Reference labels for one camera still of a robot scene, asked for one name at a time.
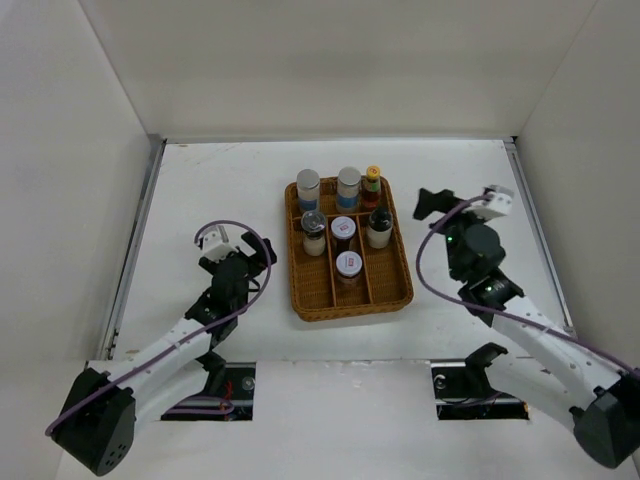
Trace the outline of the black-capped grinder white salt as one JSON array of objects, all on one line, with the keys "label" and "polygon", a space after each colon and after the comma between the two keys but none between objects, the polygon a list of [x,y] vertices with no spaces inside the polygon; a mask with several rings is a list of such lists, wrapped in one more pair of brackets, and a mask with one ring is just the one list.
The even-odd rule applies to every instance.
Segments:
[{"label": "black-capped grinder white salt", "polygon": [[393,230],[393,215],[386,207],[379,206],[369,215],[366,227],[367,243],[371,248],[388,246]]}]

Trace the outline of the red sauce bottle green label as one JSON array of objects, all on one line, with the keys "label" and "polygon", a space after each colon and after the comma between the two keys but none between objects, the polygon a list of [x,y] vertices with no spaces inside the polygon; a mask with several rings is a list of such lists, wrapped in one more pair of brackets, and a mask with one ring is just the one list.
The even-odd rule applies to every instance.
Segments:
[{"label": "red sauce bottle green label", "polygon": [[371,165],[367,168],[362,183],[362,205],[367,210],[375,209],[381,197],[380,168]]}]

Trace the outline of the clear-capped grinder with white salt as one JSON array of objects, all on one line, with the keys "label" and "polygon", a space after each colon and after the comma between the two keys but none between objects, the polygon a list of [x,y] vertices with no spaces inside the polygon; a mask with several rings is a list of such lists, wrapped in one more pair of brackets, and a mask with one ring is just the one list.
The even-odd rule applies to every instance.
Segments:
[{"label": "clear-capped grinder with white salt", "polygon": [[320,256],[326,248],[326,216],[318,211],[306,211],[301,217],[303,249],[310,256]]}]

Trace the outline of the red-lidded spice jar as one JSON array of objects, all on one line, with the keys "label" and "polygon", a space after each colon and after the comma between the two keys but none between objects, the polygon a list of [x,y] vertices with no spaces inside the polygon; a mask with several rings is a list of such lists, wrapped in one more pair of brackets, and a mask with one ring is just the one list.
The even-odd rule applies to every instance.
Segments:
[{"label": "red-lidded spice jar", "polygon": [[352,249],[356,233],[355,221],[348,216],[339,216],[330,225],[332,249],[335,256]]},{"label": "red-lidded spice jar", "polygon": [[362,257],[355,251],[344,251],[337,256],[335,268],[337,278],[342,284],[355,284],[362,272]]}]

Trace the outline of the white beads jar silver lid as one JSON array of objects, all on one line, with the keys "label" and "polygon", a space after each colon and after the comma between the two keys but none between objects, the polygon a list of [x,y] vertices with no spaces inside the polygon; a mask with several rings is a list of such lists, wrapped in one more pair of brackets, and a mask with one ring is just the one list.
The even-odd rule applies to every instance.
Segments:
[{"label": "white beads jar silver lid", "polygon": [[302,212],[319,209],[320,177],[315,170],[303,169],[296,178],[298,206]]}]

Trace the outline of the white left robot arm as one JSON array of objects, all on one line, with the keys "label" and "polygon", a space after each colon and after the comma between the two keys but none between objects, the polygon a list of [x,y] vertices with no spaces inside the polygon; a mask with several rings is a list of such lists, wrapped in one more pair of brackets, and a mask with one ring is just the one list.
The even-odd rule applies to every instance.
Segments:
[{"label": "white left robot arm", "polygon": [[105,371],[83,370],[46,436],[101,477],[122,462],[145,423],[195,394],[219,395],[225,362],[214,350],[263,293],[257,278],[269,275],[277,261],[268,239],[251,246],[251,255],[235,248],[216,260],[201,257],[210,286],[144,350]]}]

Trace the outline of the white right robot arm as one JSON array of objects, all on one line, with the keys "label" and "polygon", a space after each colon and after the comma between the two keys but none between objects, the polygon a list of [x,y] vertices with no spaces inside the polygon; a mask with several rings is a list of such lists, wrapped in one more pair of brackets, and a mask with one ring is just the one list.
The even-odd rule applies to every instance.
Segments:
[{"label": "white right robot arm", "polygon": [[527,352],[518,360],[487,343],[465,359],[464,384],[473,394],[509,394],[564,426],[599,465],[615,469],[639,448],[639,371],[565,333],[500,269],[506,252],[489,221],[507,216],[513,193],[489,186],[466,200],[450,190],[420,189],[413,213],[440,213],[428,236],[445,238],[456,296],[433,295],[464,307]]}]

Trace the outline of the brown wicker divided basket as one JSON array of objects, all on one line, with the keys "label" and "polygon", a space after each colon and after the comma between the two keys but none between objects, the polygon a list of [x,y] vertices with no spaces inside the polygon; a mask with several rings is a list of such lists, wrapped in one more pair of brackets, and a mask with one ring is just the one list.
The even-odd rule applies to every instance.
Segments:
[{"label": "brown wicker divided basket", "polygon": [[325,230],[325,249],[321,255],[305,252],[295,183],[285,188],[284,199],[291,305],[300,319],[316,322],[391,313],[411,303],[414,297],[411,274],[386,178],[381,179],[379,205],[390,211],[393,220],[387,246],[375,249],[369,244],[366,234],[369,211],[358,209],[348,215],[356,224],[351,247],[362,260],[362,267],[353,279],[338,273],[335,242],[329,229]]}]

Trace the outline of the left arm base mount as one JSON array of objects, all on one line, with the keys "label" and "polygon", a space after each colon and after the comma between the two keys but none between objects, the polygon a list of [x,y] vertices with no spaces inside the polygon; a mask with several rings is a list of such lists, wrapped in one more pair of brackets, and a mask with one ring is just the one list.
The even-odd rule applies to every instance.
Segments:
[{"label": "left arm base mount", "polygon": [[203,390],[180,401],[161,416],[162,421],[251,421],[254,411],[257,364],[210,358]]}]

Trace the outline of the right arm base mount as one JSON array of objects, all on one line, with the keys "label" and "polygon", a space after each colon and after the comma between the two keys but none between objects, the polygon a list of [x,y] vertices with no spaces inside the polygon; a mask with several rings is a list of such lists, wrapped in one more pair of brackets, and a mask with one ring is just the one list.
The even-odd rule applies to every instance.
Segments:
[{"label": "right arm base mount", "polygon": [[490,386],[485,370],[508,350],[487,343],[464,359],[430,364],[436,415],[440,421],[529,420],[525,402]]}]

